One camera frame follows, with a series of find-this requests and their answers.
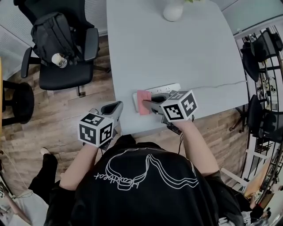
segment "vase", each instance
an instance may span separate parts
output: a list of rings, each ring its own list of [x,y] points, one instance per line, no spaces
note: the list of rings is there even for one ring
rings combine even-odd
[[[177,21],[181,18],[184,9],[184,0],[173,0],[167,4],[163,16],[168,21]]]

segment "backpack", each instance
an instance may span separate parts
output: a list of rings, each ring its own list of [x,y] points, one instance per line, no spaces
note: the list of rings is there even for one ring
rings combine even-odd
[[[31,30],[33,51],[42,60],[43,65],[53,64],[51,59],[61,54],[70,65],[83,61],[81,48],[74,43],[76,30],[71,28],[66,17],[59,12],[47,14],[35,21]]]

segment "pink cloth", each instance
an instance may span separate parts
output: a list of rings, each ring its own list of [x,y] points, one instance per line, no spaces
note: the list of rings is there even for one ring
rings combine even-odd
[[[150,100],[151,101],[151,92],[145,90],[138,90],[137,91],[137,98],[138,98],[138,111],[140,115],[148,115],[150,111],[142,104],[143,100]]]

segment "socket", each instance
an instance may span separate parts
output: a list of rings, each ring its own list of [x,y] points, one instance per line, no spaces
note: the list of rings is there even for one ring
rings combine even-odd
[[[170,93],[172,90],[179,91],[181,89],[181,86],[179,83],[173,83],[161,87],[155,87],[148,89],[146,91],[151,92],[151,94],[161,94],[161,93]],[[138,112],[138,99],[137,99],[137,93],[133,94],[133,100],[134,100],[134,107],[136,109],[136,112]]]

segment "hand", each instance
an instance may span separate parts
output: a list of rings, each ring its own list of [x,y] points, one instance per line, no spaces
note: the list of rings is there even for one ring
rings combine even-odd
[[[188,121],[179,121],[179,122],[172,122],[174,126],[178,127],[179,130],[182,132],[190,126],[192,121],[189,119]]]

